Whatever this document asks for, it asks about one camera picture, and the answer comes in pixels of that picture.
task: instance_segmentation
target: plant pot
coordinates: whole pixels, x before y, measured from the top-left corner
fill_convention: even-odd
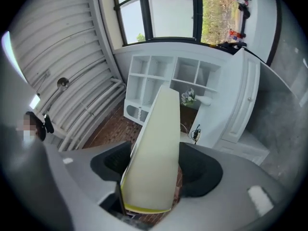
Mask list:
[[[195,95],[194,97],[196,100],[199,100],[201,103],[203,103],[204,105],[210,106],[212,103],[212,99],[206,96],[198,96]]]

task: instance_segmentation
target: power cord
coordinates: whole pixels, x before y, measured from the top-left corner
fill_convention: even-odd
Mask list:
[[[187,128],[186,128],[183,124],[181,124],[181,125],[185,128],[186,133],[187,133],[187,137],[190,138],[190,137],[189,137],[189,131],[187,130]]]
[[[197,126],[196,130],[194,130],[194,131],[191,132],[191,138],[192,138],[192,140],[194,141],[194,144],[197,143],[197,141],[198,141],[198,140],[197,140],[198,134],[201,133],[201,129],[198,129],[198,127],[200,127],[200,124]]]

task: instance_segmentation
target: white tag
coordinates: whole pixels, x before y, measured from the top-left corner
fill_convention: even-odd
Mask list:
[[[74,160],[73,160],[72,158],[70,158],[70,157],[67,157],[67,158],[63,159],[64,164],[70,164],[70,163],[72,163],[73,161],[74,161]]]

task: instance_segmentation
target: orange object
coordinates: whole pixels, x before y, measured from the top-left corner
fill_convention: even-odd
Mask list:
[[[230,29],[230,31],[229,31],[229,37],[230,37],[230,38],[237,37],[237,38],[240,38],[240,39],[243,38],[242,35],[241,35],[241,33],[236,32],[236,31],[233,31],[233,30],[231,30],[231,29]]]

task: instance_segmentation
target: black window frame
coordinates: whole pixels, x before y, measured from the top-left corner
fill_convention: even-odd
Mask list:
[[[236,49],[225,49],[222,47],[217,47],[217,46],[213,46],[213,45],[201,42],[202,19],[203,19],[203,0],[192,0],[193,1],[193,33],[192,33],[193,36],[192,38],[182,38],[182,37],[154,38],[149,0],[139,0],[140,6],[141,6],[145,41],[128,44],[126,33],[124,30],[122,15],[121,15],[121,6],[128,5],[134,1],[137,1],[137,0],[125,0],[121,3],[119,2],[119,0],[114,0],[115,2],[114,10],[116,12],[117,20],[118,20],[119,27],[120,27],[121,38],[123,40],[123,47],[129,46],[129,45],[149,43],[149,42],[183,42],[183,43],[204,45],[204,46],[215,48],[215,49],[225,51],[231,54],[235,54],[237,52]],[[241,33],[244,33],[244,29],[245,29],[245,18],[243,17]]]

